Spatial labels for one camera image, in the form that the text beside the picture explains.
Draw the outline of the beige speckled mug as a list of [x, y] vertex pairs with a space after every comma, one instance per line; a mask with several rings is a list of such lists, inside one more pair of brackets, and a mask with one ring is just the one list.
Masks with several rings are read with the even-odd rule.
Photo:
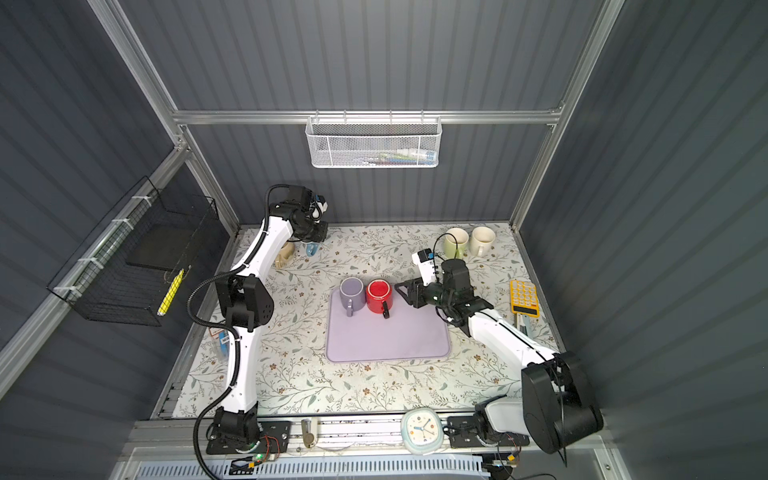
[[295, 253], [294, 243], [286, 242], [277, 253], [277, 256], [274, 262], [275, 267], [277, 269], [284, 268], [289, 263], [294, 253]]

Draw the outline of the red mug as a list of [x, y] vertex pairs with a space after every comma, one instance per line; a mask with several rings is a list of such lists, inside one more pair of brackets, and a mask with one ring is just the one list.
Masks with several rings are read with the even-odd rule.
[[393, 305], [393, 289], [390, 283], [384, 279], [375, 279], [366, 287], [366, 301], [368, 309], [384, 319], [389, 319]]

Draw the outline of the light green mug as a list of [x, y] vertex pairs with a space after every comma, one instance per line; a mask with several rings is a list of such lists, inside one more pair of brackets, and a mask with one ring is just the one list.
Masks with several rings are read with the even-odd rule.
[[454, 227], [446, 231], [444, 240], [444, 258], [462, 259], [469, 244], [469, 234], [462, 228]]

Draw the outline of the white mug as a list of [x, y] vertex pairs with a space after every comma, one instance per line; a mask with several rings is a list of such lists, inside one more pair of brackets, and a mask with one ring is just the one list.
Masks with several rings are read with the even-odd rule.
[[473, 229], [470, 237], [470, 252], [477, 257], [487, 256], [490, 254], [495, 240], [496, 234], [491, 228], [478, 226]]

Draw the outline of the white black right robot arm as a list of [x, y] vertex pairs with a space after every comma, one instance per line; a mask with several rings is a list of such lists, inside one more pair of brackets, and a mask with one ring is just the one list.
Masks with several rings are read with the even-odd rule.
[[556, 352], [511, 326], [487, 300], [477, 296], [466, 263], [434, 253], [413, 255], [420, 276], [397, 283], [405, 302], [417, 309], [431, 305], [446, 324], [489, 348], [498, 359], [520, 369], [522, 400], [498, 396], [478, 403], [470, 426], [448, 432], [475, 434], [484, 445], [496, 445], [508, 434], [526, 435], [545, 453], [566, 448], [604, 428], [594, 389], [579, 358]]

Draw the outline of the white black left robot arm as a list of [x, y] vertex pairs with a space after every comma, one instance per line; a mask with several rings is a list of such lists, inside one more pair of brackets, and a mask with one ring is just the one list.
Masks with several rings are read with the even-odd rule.
[[[265, 213], [256, 239], [233, 268], [204, 280], [190, 294], [186, 303], [191, 320], [205, 328], [221, 328], [229, 337], [225, 391], [207, 405], [193, 424], [193, 449], [204, 474], [215, 479], [216, 473], [206, 464], [199, 434], [203, 418], [214, 411], [211, 432], [217, 438], [233, 441], [248, 452], [258, 447], [262, 438], [257, 418], [258, 399], [255, 383], [249, 375], [257, 366], [258, 349], [266, 326], [274, 314], [274, 300], [264, 285], [280, 250], [293, 241], [319, 243], [326, 239], [328, 223], [322, 219], [328, 209], [325, 198], [299, 185], [275, 184], [271, 194], [285, 189], [285, 199], [273, 203], [265, 198]], [[198, 292], [214, 285], [222, 323], [206, 321], [192, 309]]]

